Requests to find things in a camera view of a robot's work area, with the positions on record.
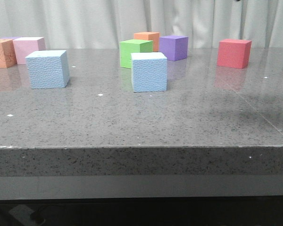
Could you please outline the green foam cube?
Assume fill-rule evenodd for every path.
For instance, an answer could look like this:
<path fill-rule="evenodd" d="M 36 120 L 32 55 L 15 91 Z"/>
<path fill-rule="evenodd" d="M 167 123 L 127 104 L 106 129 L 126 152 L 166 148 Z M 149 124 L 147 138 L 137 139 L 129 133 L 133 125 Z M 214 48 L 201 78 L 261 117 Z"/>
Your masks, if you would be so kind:
<path fill-rule="evenodd" d="M 131 68 L 131 54 L 132 53 L 147 53 L 153 51 L 152 40 L 138 40 L 131 39 L 121 41 L 119 43 L 120 50 L 120 66 L 123 68 Z"/>

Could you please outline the lavender foam cube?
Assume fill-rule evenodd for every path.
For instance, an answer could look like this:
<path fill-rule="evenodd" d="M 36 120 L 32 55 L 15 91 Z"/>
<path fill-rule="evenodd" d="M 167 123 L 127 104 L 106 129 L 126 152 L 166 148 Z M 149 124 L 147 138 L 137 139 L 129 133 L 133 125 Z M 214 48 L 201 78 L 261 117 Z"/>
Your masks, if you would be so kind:
<path fill-rule="evenodd" d="M 12 40 L 15 40 L 18 38 L 21 38 L 21 37 L 1 37 L 1 39 L 12 39 Z"/>

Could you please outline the light blue foam cube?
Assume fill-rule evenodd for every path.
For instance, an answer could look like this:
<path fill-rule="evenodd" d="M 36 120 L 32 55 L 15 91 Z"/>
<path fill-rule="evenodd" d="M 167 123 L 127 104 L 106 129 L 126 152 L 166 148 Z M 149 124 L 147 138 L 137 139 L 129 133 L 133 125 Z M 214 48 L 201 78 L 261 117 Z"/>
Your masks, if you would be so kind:
<path fill-rule="evenodd" d="M 70 73 L 66 50 L 35 51 L 25 57 L 33 89 L 64 88 Z"/>
<path fill-rule="evenodd" d="M 132 53 L 131 60 L 134 92 L 166 91 L 167 58 L 163 53 Z"/>

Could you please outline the grey curtain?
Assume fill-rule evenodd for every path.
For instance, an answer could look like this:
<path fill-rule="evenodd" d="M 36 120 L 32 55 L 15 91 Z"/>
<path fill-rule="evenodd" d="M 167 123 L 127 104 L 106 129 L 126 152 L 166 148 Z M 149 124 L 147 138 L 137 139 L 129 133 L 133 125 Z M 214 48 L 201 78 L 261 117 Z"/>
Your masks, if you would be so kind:
<path fill-rule="evenodd" d="M 283 0 L 0 0 L 0 38 L 43 36 L 48 48 L 118 48 L 136 32 L 283 47 Z"/>

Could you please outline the pink foam cube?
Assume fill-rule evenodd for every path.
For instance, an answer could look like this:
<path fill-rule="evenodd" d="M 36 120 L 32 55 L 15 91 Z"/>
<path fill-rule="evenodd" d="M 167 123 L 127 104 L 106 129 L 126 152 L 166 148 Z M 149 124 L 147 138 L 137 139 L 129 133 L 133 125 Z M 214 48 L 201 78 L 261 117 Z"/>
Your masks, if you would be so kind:
<path fill-rule="evenodd" d="M 46 49 L 44 37 L 21 37 L 14 39 L 13 44 L 18 65 L 26 64 L 29 54 Z"/>

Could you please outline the textured orange foam cube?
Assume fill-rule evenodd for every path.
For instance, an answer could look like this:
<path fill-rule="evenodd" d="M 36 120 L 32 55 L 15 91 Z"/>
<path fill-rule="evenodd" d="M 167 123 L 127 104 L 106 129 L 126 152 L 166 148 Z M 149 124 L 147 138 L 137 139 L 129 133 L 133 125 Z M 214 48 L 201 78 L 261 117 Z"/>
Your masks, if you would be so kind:
<path fill-rule="evenodd" d="M 17 64 L 12 39 L 0 39 L 0 68 L 9 68 Z"/>

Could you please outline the purple foam cube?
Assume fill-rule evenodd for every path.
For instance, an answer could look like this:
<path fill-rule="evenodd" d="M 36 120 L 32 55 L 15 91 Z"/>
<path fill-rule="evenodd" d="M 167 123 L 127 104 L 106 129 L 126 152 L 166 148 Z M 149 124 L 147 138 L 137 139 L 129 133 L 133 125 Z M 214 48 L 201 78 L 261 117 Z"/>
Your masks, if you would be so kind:
<path fill-rule="evenodd" d="M 188 55 L 187 36 L 168 35 L 159 38 L 158 51 L 163 53 L 167 60 L 178 61 L 186 59 Z"/>

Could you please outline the red foam cube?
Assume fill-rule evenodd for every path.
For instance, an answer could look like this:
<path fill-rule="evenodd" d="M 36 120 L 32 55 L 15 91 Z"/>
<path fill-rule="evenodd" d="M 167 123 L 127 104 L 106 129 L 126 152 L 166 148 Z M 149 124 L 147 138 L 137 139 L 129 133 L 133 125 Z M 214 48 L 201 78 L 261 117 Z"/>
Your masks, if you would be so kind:
<path fill-rule="evenodd" d="M 245 68 L 249 62 L 251 44 L 251 40 L 221 40 L 218 47 L 217 66 Z"/>

